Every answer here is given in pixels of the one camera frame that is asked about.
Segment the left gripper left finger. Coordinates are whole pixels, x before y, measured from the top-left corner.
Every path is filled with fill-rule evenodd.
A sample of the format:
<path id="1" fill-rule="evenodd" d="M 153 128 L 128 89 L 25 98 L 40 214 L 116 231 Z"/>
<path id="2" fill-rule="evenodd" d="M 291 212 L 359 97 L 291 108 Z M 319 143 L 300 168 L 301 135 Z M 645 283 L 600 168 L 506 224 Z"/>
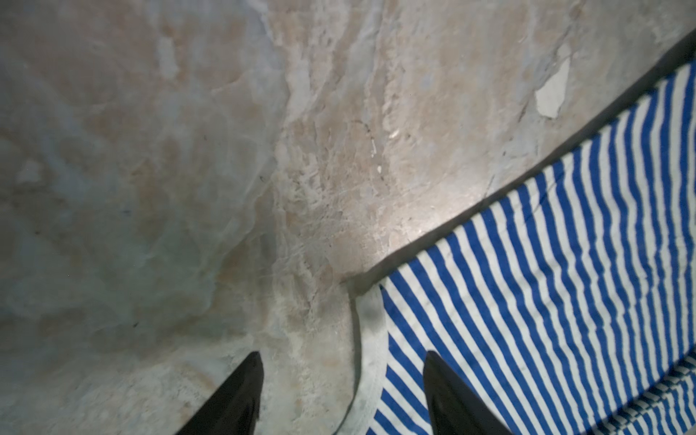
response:
<path id="1" fill-rule="evenodd" d="M 264 377 L 261 354 L 250 353 L 176 434 L 254 434 Z"/>

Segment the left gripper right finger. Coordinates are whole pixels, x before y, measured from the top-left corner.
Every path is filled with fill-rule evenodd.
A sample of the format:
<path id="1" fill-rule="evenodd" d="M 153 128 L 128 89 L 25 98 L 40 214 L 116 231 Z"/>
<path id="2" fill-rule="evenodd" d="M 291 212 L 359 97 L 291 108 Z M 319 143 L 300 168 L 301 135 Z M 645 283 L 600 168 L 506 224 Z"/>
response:
<path id="1" fill-rule="evenodd" d="M 433 434 L 511 434 L 435 351 L 426 353 L 423 382 Z"/>

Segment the navy white striped tank top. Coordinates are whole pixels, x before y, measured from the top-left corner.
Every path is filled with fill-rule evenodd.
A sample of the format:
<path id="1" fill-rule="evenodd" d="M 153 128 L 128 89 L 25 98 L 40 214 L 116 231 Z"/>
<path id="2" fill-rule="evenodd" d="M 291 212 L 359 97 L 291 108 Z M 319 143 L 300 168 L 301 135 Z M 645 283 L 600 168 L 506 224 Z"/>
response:
<path id="1" fill-rule="evenodd" d="M 435 352 L 516 434 L 695 425 L 695 65 L 356 304 L 342 434 L 429 434 Z"/>

